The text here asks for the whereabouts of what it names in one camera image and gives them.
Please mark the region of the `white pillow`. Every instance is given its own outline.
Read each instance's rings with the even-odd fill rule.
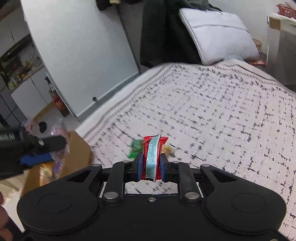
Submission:
[[[259,52],[246,26],[235,14],[181,8],[179,16],[205,65],[229,56],[257,60]]]

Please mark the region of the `red plastic basket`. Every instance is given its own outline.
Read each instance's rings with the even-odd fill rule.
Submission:
[[[277,7],[279,9],[280,15],[286,16],[288,18],[296,18],[296,10],[283,4],[279,4]]]

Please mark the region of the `cardboard box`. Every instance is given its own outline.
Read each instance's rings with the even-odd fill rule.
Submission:
[[[75,131],[69,132],[69,153],[65,155],[64,165],[59,178],[87,167],[92,161],[92,151],[90,146]],[[29,170],[21,196],[39,187],[40,165]]]

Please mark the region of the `bed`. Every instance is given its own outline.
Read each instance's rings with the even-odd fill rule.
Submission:
[[[212,66],[164,64],[142,74],[86,119],[77,132],[104,168],[127,159],[133,138],[162,134],[169,161],[207,163],[279,193],[280,231],[295,236],[296,93],[239,60]],[[128,193],[169,194],[173,183],[128,183]]]

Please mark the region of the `white cabinet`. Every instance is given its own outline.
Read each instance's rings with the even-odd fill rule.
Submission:
[[[45,102],[49,104],[50,102],[52,102],[52,97],[48,93],[50,89],[48,87],[47,81],[45,80],[45,77],[46,77],[45,70],[46,70],[45,68],[40,69],[37,73],[31,76],[31,79],[35,84],[36,88],[38,89],[38,91],[40,92],[40,94],[42,95]]]
[[[0,21],[0,57],[14,44],[7,19],[4,18]]]
[[[6,19],[15,43],[19,42],[23,37],[29,34],[29,29],[25,22],[21,7],[9,14]]]
[[[11,96],[21,111],[31,118],[47,106],[30,78],[13,91]]]

